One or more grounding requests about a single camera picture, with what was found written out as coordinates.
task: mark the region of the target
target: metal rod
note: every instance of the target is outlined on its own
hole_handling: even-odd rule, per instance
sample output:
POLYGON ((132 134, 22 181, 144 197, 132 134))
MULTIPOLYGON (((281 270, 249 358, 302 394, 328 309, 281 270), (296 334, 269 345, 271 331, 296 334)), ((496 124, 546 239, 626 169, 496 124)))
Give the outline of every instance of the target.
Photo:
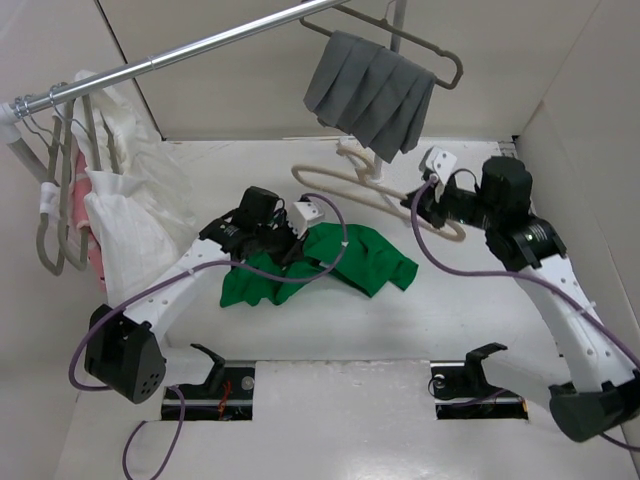
MULTIPOLYGON (((398 30, 404 28, 404 19, 407 16, 407 1, 408 0, 396 0, 396 4, 393 10, 393 26, 398 30)), ((400 51, 400 42, 402 37, 398 35, 391 35, 391 45, 389 49, 392 52, 398 53, 400 51)))
POLYGON ((42 164, 38 156, 31 150, 31 147, 24 141, 24 138, 20 138, 8 145, 13 154, 27 167, 31 175, 36 177, 39 183, 47 181, 47 167, 42 164))
MULTIPOLYGON (((407 1, 408 0, 396 0, 395 6, 393 7, 393 26, 398 30, 402 30, 404 27, 404 19, 407 14, 407 1)), ((391 44, 389 45, 389 50, 392 52, 398 53, 400 51, 400 41, 402 38, 398 35, 391 35, 391 44)), ((376 155, 373 159, 374 171, 369 180, 371 182, 381 182, 382 181, 382 165, 384 160, 380 158, 380 156, 376 155)))
MULTIPOLYGON (((232 28, 231 30, 167 50, 157 55, 151 55, 144 60, 98 73, 84 80, 55 88, 51 92, 34 95, 29 98, 29 111, 36 113, 41 110, 46 110, 52 106, 52 102, 56 105, 68 102, 69 100, 82 97, 93 91, 115 85, 125 80, 130 80, 143 73, 181 62, 187 58, 195 57, 201 53, 228 45, 243 38, 271 30, 272 28, 293 22, 307 15, 312 15, 336 5, 341 5, 347 1, 348 0, 310 0, 309 2, 296 5, 295 7, 232 28)), ((17 111, 20 105, 12 105, 12 107, 14 111, 17 111)))

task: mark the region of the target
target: pink cloth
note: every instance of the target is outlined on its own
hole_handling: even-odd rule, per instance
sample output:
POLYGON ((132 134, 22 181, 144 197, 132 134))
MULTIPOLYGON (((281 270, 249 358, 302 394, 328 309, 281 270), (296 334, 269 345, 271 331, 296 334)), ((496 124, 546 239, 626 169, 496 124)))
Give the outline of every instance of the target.
POLYGON ((102 251, 100 250, 100 244, 98 244, 96 237, 91 233, 89 215, 84 205, 84 197, 91 192, 91 180, 89 180, 85 172, 86 168, 87 161, 84 153, 78 152, 78 158, 76 160, 76 183, 73 188, 73 225, 78 231, 82 228, 89 230, 89 263, 100 277, 100 289, 105 292, 107 287, 104 281, 102 251))

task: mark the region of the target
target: white floor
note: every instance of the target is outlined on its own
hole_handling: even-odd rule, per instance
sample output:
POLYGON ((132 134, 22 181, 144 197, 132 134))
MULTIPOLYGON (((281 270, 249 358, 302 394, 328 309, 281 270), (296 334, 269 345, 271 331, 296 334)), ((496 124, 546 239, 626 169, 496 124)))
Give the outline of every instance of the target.
MULTIPOLYGON (((396 160, 386 170, 386 184, 406 191, 417 187, 417 164, 428 144, 396 160)), ((478 173, 484 160, 499 153, 495 143, 437 144, 478 173)), ((167 147, 193 178, 201 225, 236 206, 250 185, 296 200, 305 188, 288 172, 295 163, 349 169, 348 161, 335 156, 333 141, 167 147)), ((459 359, 499 341, 538 367, 562 368, 553 341, 511 281, 446 276, 421 258, 400 220, 340 199, 338 204, 348 222, 376 228, 420 263, 407 292, 388 285, 370 300, 327 278, 280 307, 263 302, 221 310, 220 286, 212 285, 211 295, 170 330, 171 343, 202 343, 230 359, 396 361, 260 363, 254 420, 189 424, 162 478, 637 478, 626 452, 599 439, 573 444, 534 406, 531 423, 435 421, 426 391, 428 365, 402 359, 459 359)), ((467 233, 461 245, 433 235, 427 241, 450 265, 499 268, 482 233, 467 233)), ((158 418, 159 400, 158 394, 134 407, 113 393, 81 394, 56 478, 124 478, 120 457, 126 438, 139 420, 158 418)), ((136 478, 155 472, 174 426, 155 422, 144 428, 131 452, 136 478)))

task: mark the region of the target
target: green cloth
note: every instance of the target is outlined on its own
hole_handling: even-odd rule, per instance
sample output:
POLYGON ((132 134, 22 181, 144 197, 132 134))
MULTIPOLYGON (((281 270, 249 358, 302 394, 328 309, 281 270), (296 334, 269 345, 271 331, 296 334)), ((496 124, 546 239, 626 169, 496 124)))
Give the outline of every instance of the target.
MULTIPOLYGON (((342 282, 373 297, 391 282, 406 290, 413 282, 418 265, 402 255, 382 235, 362 225, 347 225, 349 245, 340 263, 330 273, 342 282)), ((311 277, 333 263, 342 248, 342 227, 322 223, 309 230, 304 242, 305 258, 282 269, 266 253, 251 256, 247 264, 274 275, 287 278, 311 277)), ((306 283, 281 283, 254 273, 234 268, 224 278, 220 306, 228 307, 240 302, 256 306, 267 298, 281 305, 306 283)))

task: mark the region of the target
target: white cloth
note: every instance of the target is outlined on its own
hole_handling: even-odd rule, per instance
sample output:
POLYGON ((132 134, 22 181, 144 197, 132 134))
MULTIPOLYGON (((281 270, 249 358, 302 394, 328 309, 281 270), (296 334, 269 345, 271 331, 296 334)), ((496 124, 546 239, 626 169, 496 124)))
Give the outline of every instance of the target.
MULTIPOLYGON (((91 75, 81 71, 76 80, 91 75)), ((112 87, 92 93, 91 103, 102 171, 94 168, 86 132, 75 122, 71 129, 93 184, 85 205, 114 306, 151 285, 180 258, 196 237, 196 219, 189 208, 189 178, 163 150, 160 135, 112 87), (120 175, 112 173, 105 122, 113 133, 120 175)), ((81 99, 74 118, 86 126, 81 99)))

